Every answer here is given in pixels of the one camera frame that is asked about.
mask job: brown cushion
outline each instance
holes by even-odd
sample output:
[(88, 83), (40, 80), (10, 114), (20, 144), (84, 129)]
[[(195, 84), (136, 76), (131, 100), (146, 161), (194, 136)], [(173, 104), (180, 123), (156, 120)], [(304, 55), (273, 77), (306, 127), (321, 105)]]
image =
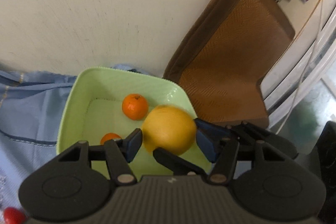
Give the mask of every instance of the brown cushion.
[(211, 0), (170, 60), (164, 78), (187, 93), (199, 118), (266, 127), (260, 91), (295, 32), (273, 0)]

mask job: wall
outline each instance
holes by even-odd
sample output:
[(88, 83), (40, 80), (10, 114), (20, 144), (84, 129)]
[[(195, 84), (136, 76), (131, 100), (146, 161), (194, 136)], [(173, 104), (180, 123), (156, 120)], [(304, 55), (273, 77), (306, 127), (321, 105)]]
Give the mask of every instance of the wall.
[[(160, 76), (208, 2), (0, 0), (0, 63), (66, 74), (131, 63)], [(308, 16), (294, 13), (295, 28)]]

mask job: ribbed gray surface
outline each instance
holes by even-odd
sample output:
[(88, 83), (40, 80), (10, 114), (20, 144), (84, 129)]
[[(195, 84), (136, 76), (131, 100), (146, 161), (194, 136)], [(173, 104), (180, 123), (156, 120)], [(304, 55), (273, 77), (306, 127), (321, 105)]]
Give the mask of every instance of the ribbed gray surface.
[[(27, 224), (41, 224), (29, 220)], [(240, 208), (225, 187), (211, 186), (199, 176), (144, 177), (120, 187), (100, 211), (71, 224), (264, 224), (276, 223)], [(296, 221), (316, 224), (315, 219)]]

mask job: yellow fruit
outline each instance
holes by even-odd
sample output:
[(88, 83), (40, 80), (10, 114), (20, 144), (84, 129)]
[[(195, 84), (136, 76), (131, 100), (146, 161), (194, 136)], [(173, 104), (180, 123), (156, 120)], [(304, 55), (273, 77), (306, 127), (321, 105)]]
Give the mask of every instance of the yellow fruit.
[(162, 147), (181, 155), (194, 143), (196, 130), (196, 124), (187, 112), (174, 106), (159, 105), (142, 124), (143, 144), (149, 153)]

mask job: blue fabric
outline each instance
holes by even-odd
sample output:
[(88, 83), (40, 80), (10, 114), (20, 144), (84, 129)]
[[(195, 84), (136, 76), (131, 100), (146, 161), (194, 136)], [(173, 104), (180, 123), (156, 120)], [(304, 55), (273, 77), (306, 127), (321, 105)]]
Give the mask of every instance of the blue fabric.
[(20, 208), (21, 182), (55, 157), (60, 119), (75, 79), (49, 72), (0, 71), (1, 211)]

